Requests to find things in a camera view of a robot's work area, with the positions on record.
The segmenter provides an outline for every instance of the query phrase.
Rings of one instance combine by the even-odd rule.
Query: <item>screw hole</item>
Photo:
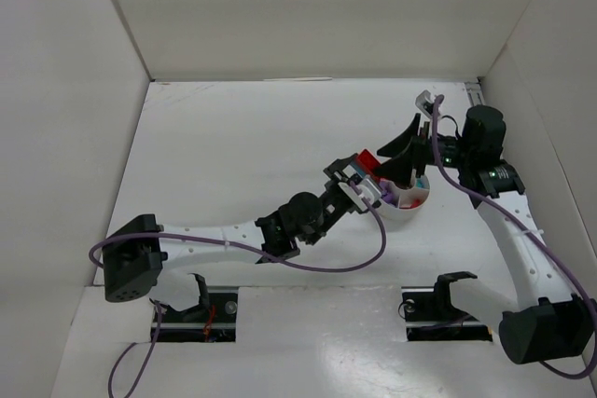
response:
[[[414,300],[409,298],[406,302],[404,302],[404,312],[411,313],[414,312]]]
[[[237,309],[238,305],[232,300],[230,300],[230,302],[226,302],[226,305],[224,305],[224,311],[226,311],[227,314],[236,314]]]

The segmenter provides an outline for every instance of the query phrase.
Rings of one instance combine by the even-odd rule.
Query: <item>black clamp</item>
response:
[[[464,279],[476,279],[477,276],[471,272],[451,272],[437,277],[433,286],[433,293],[437,302],[437,308],[442,315],[458,317],[462,311],[455,308],[450,299],[450,283]]]

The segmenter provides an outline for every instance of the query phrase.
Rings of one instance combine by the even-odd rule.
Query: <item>white wall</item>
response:
[[[549,245],[597,295],[597,0],[533,0],[483,82]]]
[[[0,0],[0,384],[49,396],[148,80],[109,0]]]
[[[151,75],[485,75],[529,0],[118,0]]]

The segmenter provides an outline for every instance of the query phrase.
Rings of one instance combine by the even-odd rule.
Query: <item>white floor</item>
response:
[[[417,112],[414,98],[423,89],[445,94],[443,112],[464,121],[469,102],[460,83],[154,83],[110,231],[140,213],[173,225],[234,224],[271,213],[296,192],[319,194],[322,169],[396,137]],[[443,126],[452,132],[452,124]],[[404,226],[390,225],[386,255],[362,271],[199,265],[208,284],[251,286],[241,292],[238,341],[159,344],[135,396],[594,396],[587,380],[511,364],[499,344],[405,342],[396,314],[401,285],[430,285],[438,274],[470,270],[513,293],[493,237],[468,198],[435,169],[427,174],[431,196],[421,213]],[[351,215],[297,260],[348,266],[370,257],[379,241],[370,216]],[[108,304],[101,272],[95,283],[74,321],[56,398],[106,396],[121,350],[148,340],[146,300]],[[134,349],[122,363],[120,394],[145,350]],[[582,368],[580,359],[558,364]]]

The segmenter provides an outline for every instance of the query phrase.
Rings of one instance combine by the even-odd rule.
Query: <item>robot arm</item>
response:
[[[417,104],[430,117],[433,104],[424,92]],[[201,237],[206,243],[166,241],[158,238],[121,240],[103,248],[105,298],[110,302],[134,300],[141,295],[177,310],[208,308],[205,280],[194,273],[199,263],[268,262],[262,254],[237,249],[231,242],[260,247],[281,258],[299,254],[296,241],[315,244],[346,213],[365,213],[362,198],[374,207],[382,191],[374,179],[408,185],[435,164],[429,122],[420,127],[417,114],[400,136],[377,155],[389,160],[375,166],[360,156],[338,159],[324,172],[329,178],[318,198],[302,192],[268,216],[237,226],[180,228],[159,226],[154,215],[141,215],[115,235],[178,233]],[[516,170],[503,159],[506,125],[502,114],[488,106],[474,106],[466,114],[462,136],[438,136],[443,165],[458,170],[460,185],[491,197],[538,232],[530,215],[524,185]],[[360,195],[349,184],[359,186]],[[470,272],[440,275],[434,286],[434,308],[445,320],[468,313],[498,329],[500,341],[516,364],[579,355],[592,334],[587,305],[572,290],[561,272],[500,212],[471,197],[498,243],[516,289],[516,298],[496,293]]]
[[[429,92],[417,99],[431,117]],[[404,184],[415,172],[435,164],[429,123],[419,128],[420,115],[410,127],[378,151],[390,157],[375,174]],[[520,219],[539,238],[529,211],[524,185],[514,167],[501,159],[506,124],[489,106],[471,107],[462,136],[437,138],[442,164],[458,170],[459,183]],[[568,280],[546,255],[503,213],[471,196],[504,257],[515,286],[516,299],[498,294],[470,272],[438,277],[434,286],[437,309],[447,320],[465,312],[499,331],[500,342],[515,364],[527,364],[582,353],[593,333],[589,310]]]
[[[201,263],[236,261],[268,263],[262,253],[239,249],[241,243],[278,258],[300,254],[297,240],[313,245],[326,235],[346,213],[366,213],[366,199],[379,206],[382,191],[370,171],[354,154],[338,159],[324,173],[329,180],[318,198],[297,193],[268,216],[223,227],[176,227],[158,225],[153,214],[137,216],[113,237],[161,233],[189,235],[195,240],[130,239],[105,245],[105,299],[127,302],[143,295],[182,311],[200,306],[209,308],[205,279],[196,273]],[[358,186],[357,194],[349,184]]]

